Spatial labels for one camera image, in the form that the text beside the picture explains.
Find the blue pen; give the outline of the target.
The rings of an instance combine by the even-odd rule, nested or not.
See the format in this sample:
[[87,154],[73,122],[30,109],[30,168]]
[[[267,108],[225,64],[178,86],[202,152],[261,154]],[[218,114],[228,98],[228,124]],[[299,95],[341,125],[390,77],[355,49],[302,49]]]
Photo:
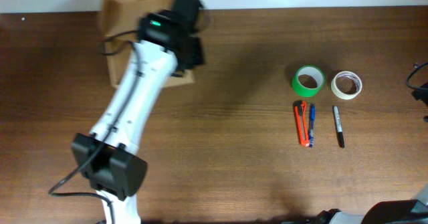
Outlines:
[[315,104],[310,105],[310,127],[309,127],[309,141],[310,141],[310,148],[314,146],[314,123],[316,119],[316,107]]

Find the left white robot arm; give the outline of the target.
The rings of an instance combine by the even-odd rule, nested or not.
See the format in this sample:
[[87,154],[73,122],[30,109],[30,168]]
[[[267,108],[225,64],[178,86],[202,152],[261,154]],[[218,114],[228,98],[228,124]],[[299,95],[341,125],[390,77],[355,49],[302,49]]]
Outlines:
[[128,67],[107,109],[71,148],[78,172],[103,202],[104,223],[141,223],[137,192],[148,164],[137,156],[144,126],[169,78],[204,63],[197,21],[200,0],[174,0],[138,23]]

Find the orange utility knife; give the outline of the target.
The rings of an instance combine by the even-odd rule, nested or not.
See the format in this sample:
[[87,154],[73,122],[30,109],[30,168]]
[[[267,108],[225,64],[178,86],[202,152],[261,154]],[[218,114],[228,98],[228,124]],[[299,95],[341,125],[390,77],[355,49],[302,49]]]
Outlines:
[[296,119],[299,143],[304,147],[309,147],[310,141],[305,119],[306,107],[307,103],[303,100],[298,100],[294,103],[294,116]]

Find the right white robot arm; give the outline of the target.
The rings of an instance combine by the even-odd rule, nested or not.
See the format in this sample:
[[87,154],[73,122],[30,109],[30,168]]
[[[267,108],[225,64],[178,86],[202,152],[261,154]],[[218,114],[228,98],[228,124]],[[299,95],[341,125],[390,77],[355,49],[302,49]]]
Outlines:
[[[427,66],[427,62],[416,67],[407,77],[406,85],[414,93],[427,96],[427,83],[423,86],[412,86],[410,79],[419,70]],[[342,125],[337,106],[333,106],[337,137],[340,147],[344,147]],[[377,203],[365,215],[351,215],[340,209],[322,211],[316,217],[305,221],[282,221],[281,223],[333,224],[333,223],[427,223],[427,184],[414,198],[404,201],[384,201]]]

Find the white masking tape roll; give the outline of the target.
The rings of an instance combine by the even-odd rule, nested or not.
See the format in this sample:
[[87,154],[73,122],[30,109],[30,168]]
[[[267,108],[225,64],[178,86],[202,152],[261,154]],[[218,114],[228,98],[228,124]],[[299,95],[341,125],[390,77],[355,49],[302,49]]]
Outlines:
[[343,100],[351,100],[362,91],[362,80],[350,71],[338,72],[331,81],[334,95]]

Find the brown cardboard box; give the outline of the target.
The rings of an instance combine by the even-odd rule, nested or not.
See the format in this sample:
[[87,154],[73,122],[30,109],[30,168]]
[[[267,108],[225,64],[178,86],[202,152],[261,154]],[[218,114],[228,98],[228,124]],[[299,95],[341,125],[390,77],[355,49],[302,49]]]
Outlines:
[[138,27],[140,18],[150,12],[169,9],[172,3],[173,0],[102,0],[98,29],[105,39],[114,39],[103,43],[100,50],[108,53],[119,51],[106,58],[113,88],[118,87],[128,66],[131,48],[127,42],[136,40],[131,31]]

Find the black marker pen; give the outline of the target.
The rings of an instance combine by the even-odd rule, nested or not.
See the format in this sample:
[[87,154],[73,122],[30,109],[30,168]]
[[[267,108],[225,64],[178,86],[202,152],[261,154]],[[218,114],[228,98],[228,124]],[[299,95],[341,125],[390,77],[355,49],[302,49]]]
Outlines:
[[344,148],[345,147],[344,135],[343,135],[343,131],[342,131],[342,124],[340,121],[340,115],[339,115],[339,111],[338,111],[337,106],[333,106],[333,113],[334,113],[334,118],[335,118],[335,123],[336,123],[336,130],[337,130],[337,135],[338,135],[339,146],[340,146],[340,148]]

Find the green tape roll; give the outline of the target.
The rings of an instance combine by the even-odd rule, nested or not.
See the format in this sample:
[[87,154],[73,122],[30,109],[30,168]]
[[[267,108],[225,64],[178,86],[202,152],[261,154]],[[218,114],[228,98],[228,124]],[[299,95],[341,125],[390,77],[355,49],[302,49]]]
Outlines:
[[320,68],[312,65],[299,68],[292,80],[292,88],[299,96],[315,96],[325,83],[324,73]]

